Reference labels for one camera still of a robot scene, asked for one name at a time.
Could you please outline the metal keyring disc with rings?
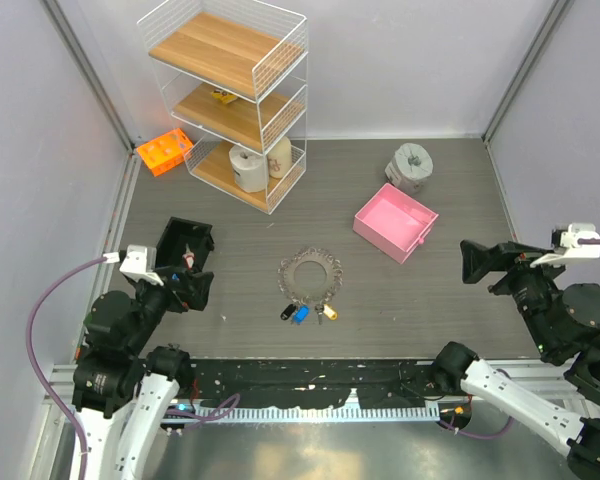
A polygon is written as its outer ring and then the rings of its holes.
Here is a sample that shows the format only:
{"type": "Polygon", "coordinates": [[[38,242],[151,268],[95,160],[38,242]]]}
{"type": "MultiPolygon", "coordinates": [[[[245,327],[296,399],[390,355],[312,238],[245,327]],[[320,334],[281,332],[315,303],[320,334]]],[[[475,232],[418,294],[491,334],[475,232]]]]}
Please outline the metal keyring disc with rings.
{"type": "Polygon", "coordinates": [[[296,304],[329,303],[343,284],[341,261],[318,247],[304,247],[284,258],[277,275],[279,290],[296,304]]]}

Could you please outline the black tagged key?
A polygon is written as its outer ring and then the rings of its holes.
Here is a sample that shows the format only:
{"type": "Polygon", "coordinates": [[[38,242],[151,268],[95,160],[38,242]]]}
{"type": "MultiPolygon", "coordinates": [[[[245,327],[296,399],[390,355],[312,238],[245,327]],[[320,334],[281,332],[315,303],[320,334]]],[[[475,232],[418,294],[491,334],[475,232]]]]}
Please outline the black tagged key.
{"type": "Polygon", "coordinates": [[[280,314],[280,319],[283,321],[289,320],[297,311],[297,305],[290,303],[280,314]]]}

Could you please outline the blue tagged key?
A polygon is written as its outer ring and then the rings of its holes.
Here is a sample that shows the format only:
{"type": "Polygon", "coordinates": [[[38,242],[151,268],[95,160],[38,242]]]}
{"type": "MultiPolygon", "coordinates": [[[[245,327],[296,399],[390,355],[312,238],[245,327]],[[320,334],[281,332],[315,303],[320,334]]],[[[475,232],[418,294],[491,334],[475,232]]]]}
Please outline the blue tagged key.
{"type": "Polygon", "coordinates": [[[303,306],[299,307],[293,314],[292,322],[294,324],[301,324],[306,320],[306,318],[309,316],[310,313],[311,313],[311,309],[308,306],[303,305],[303,306]]]}

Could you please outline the yellow tagged key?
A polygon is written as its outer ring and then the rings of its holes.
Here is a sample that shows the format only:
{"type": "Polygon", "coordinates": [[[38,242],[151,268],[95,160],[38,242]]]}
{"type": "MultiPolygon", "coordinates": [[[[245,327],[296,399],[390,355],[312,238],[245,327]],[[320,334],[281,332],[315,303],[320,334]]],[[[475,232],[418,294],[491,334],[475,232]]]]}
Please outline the yellow tagged key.
{"type": "Polygon", "coordinates": [[[335,321],[338,319],[338,313],[336,312],[336,310],[328,305],[328,304],[324,304],[323,305],[323,314],[332,321],[335,321]]]}

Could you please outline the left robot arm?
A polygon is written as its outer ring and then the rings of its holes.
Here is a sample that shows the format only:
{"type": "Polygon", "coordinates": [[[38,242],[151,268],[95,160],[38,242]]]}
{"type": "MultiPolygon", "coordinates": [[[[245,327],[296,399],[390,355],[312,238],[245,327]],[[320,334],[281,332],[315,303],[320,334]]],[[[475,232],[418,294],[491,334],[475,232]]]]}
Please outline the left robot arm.
{"type": "Polygon", "coordinates": [[[201,311],[211,272],[163,269],[165,282],[135,282],[135,294],[109,291],[84,321],[86,349],[73,374],[79,425],[73,479],[140,479],[170,402],[193,388],[190,355],[173,346],[140,356],[168,312],[201,311]]]}

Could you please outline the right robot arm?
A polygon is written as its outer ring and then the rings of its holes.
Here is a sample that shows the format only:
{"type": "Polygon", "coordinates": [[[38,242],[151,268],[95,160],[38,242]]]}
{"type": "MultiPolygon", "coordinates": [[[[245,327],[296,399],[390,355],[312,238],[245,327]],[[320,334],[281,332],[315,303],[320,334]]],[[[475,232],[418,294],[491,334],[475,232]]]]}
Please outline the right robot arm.
{"type": "Polygon", "coordinates": [[[543,438],[564,456],[580,479],[600,479],[600,285],[554,280],[566,266],[600,257],[593,231],[556,231],[550,249],[504,242],[486,247],[460,243],[462,280],[475,284],[492,272],[502,278],[489,287],[514,300],[543,362],[571,364],[563,378],[590,408],[584,417],[520,386],[468,347],[448,343],[433,362],[432,380],[446,394],[477,396],[543,438]]]}

